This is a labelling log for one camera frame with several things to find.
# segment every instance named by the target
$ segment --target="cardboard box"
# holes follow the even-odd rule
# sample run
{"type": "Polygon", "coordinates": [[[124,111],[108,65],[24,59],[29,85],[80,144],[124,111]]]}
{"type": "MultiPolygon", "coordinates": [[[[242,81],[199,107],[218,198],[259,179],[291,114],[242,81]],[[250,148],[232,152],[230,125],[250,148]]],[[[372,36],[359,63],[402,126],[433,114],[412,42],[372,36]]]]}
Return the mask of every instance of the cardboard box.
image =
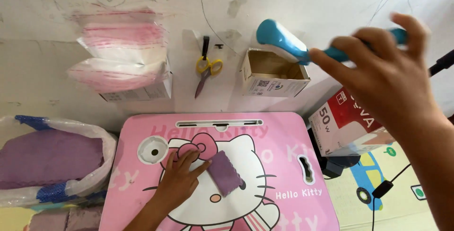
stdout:
{"type": "Polygon", "coordinates": [[[160,83],[154,83],[146,87],[137,88],[134,90],[126,90],[115,93],[99,94],[108,102],[124,102],[124,101],[144,101],[156,99],[170,99],[172,97],[172,77],[169,61],[166,60],[166,67],[169,71],[169,77],[160,83]]]}
{"type": "Polygon", "coordinates": [[[395,141],[345,88],[312,114],[309,122],[323,157],[359,156],[395,141]]]}
{"type": "Polygon", "coordinates": [[[295,97],[310,81],[304,65],[253,48],[247,50],[241,71],[243,95],[295,97]]]}

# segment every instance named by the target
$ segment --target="hello kitty desk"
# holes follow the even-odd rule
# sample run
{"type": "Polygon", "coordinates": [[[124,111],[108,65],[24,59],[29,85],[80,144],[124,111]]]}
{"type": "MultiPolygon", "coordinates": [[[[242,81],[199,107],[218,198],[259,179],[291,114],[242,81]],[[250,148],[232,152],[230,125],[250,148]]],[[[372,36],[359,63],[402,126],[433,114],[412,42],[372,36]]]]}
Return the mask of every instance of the hello kitty desk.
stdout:
{"type": "Polygon", "coordinates": [[[339,230],[303,119],[292,112],[129,118],[99,230],[122,231],[155,193],[166,155],[186,144],[202,150],[191,169],[223,150],[244,183],[221,197],[204,172],[193,195],[158,231],[339,230]]]}

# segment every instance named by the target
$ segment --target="hand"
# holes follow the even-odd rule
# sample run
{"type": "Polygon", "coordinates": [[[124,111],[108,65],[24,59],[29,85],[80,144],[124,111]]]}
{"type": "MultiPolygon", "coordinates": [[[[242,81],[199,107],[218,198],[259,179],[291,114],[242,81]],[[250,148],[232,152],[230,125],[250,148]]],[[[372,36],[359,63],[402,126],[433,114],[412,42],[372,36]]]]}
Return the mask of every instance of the hand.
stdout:
{"type": "Polygon", "coordinates": [[[396,47],[388,31],[366,27],[332,42],[332,46],[350,57],[356,68],[348,68],[319,49],[313,48],[309,54],[314,63],[340,82],[378,122],[388,130],[398,130],[442,113],[431,93],[423,59],[428,31],[409,15],[395,13],[391,19],[407,31],[404,51],[396,47]],[[361,40],[369,42],[374,52],[361,40]]]}
{"type": "Polygon", "coordinates": [[[211,164],[211,160],[205,161],[193,171],[189,171],[192,161],[196,160],[200,150],[190,150],[184,153],[176,162],[173,158],[176,152],[172,152],[167,160],[166,171],[162,181],[156,189],[156,193],[150,202],[162,208],[165,215],[186,201],[198,186],[199,177],[211,164]]]}

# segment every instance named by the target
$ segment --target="hello kitty nose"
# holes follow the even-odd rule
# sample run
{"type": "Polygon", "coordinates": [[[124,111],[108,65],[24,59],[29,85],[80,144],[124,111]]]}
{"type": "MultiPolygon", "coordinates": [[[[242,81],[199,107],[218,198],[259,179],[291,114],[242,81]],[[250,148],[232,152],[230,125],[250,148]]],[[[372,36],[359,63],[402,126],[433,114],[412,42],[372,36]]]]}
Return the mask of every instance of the hello kitty nose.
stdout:
{"type": "Polygon", "coordinates": [[[210,197],[210,201],[212,203],[217,203],[221,200],[221,195],[219,194],[213,194],[211,197],[210,197]]]}

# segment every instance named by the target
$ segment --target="plastic wrap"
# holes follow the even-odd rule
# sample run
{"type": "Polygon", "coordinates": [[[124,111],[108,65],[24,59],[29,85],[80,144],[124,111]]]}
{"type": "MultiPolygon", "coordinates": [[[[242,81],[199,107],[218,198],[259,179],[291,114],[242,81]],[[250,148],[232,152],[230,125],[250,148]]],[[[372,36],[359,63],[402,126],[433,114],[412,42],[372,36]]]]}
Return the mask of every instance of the plastic wrap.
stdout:
{"type": "Polygon", "coordinates": [[[69,180],[46,187],[25,187],[0,190],[0,207],[24,207],[49,203],[61,203],[83,198],[90,198],[105,191],[107,177],[114,161],[117,140],[99,126],[60,118],[42,118],[32,116],[6,116],[0,118],[0,149],[6,141],[17,136],[45,129],[58,129],[77,133],[89,138],[103,140],[104,163],[82,180],[69,180]]]}
{"type": "Polygon", "coordinates": [[[159,83],[166,69],[168,31],[162,14],[150,9],[73,15],[81,28],[77,41],[93,55],[68,75],[98,93],[119,92],[159,83]]]}

